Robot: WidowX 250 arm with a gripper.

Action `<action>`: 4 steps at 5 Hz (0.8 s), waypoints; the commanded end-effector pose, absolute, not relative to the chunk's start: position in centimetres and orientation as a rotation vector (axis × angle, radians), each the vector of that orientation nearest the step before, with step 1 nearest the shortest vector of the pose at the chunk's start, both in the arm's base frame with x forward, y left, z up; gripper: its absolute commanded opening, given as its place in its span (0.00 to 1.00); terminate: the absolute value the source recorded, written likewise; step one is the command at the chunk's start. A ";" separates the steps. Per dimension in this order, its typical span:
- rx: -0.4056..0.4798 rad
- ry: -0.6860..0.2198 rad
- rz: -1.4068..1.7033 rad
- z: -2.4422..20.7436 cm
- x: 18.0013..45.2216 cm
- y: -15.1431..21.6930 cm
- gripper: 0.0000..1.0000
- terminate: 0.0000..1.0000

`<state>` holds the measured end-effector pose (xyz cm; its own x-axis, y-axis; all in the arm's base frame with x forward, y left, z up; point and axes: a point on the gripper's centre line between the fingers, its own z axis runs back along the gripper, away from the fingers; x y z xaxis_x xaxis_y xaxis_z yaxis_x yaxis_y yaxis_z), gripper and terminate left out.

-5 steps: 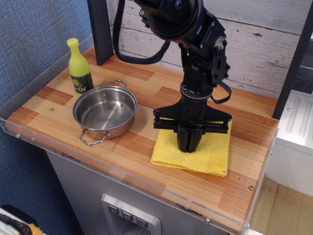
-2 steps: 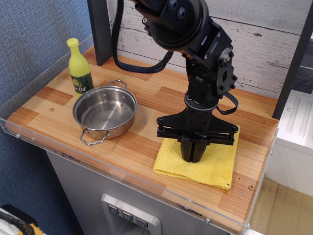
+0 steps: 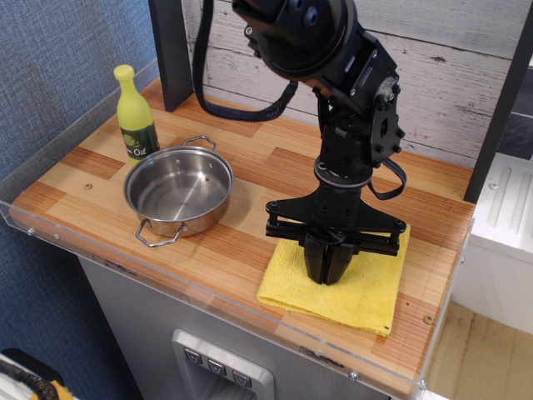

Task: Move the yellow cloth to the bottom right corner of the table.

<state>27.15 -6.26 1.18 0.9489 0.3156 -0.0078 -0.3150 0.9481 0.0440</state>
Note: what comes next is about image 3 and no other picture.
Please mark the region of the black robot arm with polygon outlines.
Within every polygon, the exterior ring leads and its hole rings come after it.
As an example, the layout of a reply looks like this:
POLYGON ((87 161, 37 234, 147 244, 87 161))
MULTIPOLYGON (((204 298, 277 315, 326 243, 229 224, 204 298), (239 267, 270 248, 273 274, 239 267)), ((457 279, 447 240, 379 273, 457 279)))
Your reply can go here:
POLYGON ((406 224, 361 197, 372 174, 389 168, 404 132, 396 112, 396 63, 357 20, 352 1, 236 1, 250 45, 276 74, 316 94, 321 151, 319 185, 299 198, 268 203, 266 232, 298 242, 307 275, 337 283, 360 252, 395 256, 406 224))

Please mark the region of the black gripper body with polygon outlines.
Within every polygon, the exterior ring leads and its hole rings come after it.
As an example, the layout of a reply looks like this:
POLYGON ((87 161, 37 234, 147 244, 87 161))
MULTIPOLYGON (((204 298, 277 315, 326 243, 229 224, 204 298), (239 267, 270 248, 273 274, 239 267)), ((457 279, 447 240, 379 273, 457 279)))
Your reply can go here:
POLYGON ((266 235, 305 242, 306 236, 320 244, 353 247, 360 251, 395 256, 406 223, 367 205, 361 189, 335 189, 327 185, 305 197, 271 201, 266 235))

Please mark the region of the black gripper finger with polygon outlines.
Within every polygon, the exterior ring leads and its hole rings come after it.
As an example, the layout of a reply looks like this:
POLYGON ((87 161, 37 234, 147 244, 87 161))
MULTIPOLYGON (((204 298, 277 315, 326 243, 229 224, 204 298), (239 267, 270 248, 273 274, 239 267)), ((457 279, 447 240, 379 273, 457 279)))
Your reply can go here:
POLYGON ((354 244, 345 242, 327 248, 325 284, 332 285, 340 281, 355 251, 354 244))
POLYGON ((326 251, 327 245, 313 236, 306 235, 304 242, 304 258, 307 276, 315 283, 326 283, 326 251))

